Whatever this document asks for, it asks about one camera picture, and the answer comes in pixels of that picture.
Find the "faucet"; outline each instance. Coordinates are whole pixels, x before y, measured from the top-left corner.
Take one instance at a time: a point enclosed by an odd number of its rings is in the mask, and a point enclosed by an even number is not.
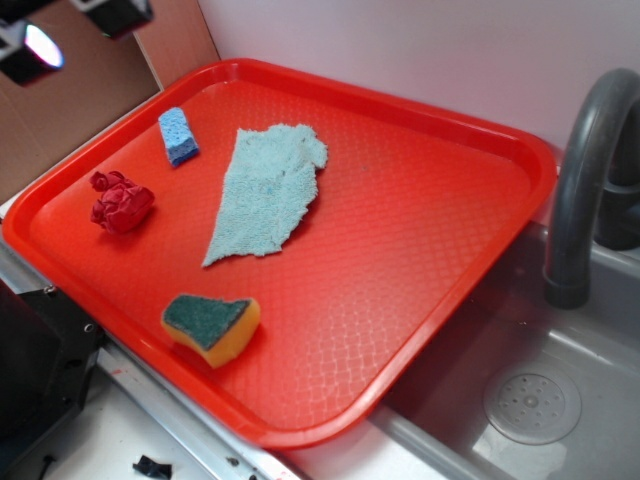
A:
[[[587,95],[556,187],[544,266],[545,298],[573,309],[589,299],[592,241],[640,246],[640,75],[605,73]]]

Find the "drain strainer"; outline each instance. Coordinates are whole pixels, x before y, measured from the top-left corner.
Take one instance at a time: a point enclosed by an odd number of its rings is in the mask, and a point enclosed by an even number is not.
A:
[[[555,442],[578,423],[582,409],[575,384],[564,373],[537,362],[520,363],[494,375],[484,394],[491,424],[527,445]]]

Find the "sink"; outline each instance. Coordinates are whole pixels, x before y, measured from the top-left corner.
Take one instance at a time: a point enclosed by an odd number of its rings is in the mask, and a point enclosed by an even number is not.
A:
[[[545,240],[525,229],[383,405],[474,478],[638,478],[640,261],[594,246],[589,302],[558,310]]]

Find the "red cloth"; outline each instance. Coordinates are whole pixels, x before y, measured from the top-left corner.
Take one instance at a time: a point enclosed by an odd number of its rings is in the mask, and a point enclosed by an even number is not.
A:
[[[102,198],[91,211],[91,221],[109,233],[126,233],[149,213],[155,200],[148,188],[136,185],[120,172],[96,172],[89,179]]]

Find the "scrub sponge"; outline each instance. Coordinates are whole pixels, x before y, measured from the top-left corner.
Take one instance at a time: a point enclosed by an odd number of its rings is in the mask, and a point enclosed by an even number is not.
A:
[[[245,349],[260,323],[260,306],[253,299],[225,302],[179,295],[164,311],[161,323],[171,338],[217,368]]]
[[[167,110],[158,120],[171,165],[177,167],[200,151],[181,108]]]

